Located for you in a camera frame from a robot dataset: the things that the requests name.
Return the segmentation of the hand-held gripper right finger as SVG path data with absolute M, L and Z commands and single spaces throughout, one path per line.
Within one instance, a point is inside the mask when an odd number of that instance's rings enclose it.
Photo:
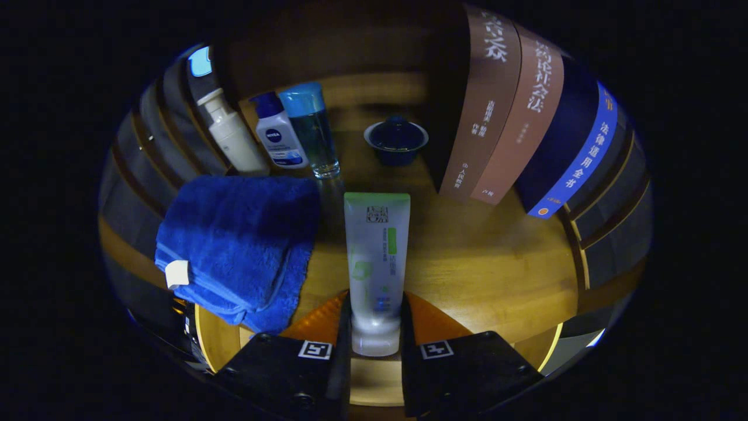
M 400 344 L 404 413 L 415 419 L 486 419 L 543 378 L 498 333 L 471 333 L 408 291 Z

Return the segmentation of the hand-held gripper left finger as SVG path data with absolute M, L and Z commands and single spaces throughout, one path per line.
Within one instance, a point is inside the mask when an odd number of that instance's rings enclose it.
M 275 419 L 345 419 L 351 394 L 352 307 L 339 298 L 334 342 L 255 334 L 214 383 Z

